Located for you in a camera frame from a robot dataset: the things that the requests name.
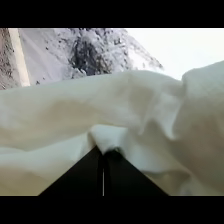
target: crumpled fabric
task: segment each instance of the crumpled fabric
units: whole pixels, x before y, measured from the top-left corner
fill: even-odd
[[[0,195],[39,195],[95,145],[169,195],[224,195],[224,62],[0,92]]]

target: black object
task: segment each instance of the black object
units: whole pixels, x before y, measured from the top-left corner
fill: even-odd
[[[95,147],[40,196],[167,196],[119,152]]]

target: white cloth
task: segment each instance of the white cloth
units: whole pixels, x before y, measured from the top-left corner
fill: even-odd
[[[223,101],[224,62],[1,91],[0,195],[39,195],[95,144],[170,195],[224,195]]]

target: beige strip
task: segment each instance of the beige strip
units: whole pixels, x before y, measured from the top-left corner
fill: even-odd
[[[19,30],[18,28],[8,28],[8,30],[12,42],[12,47],[14,49],[21,86],[30,86],[30,79],[19,37]]]

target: bright white light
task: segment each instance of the bright white light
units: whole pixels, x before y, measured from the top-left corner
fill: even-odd
[[[126,28],[176,79],[193,68],[224,60],[223,28]]]

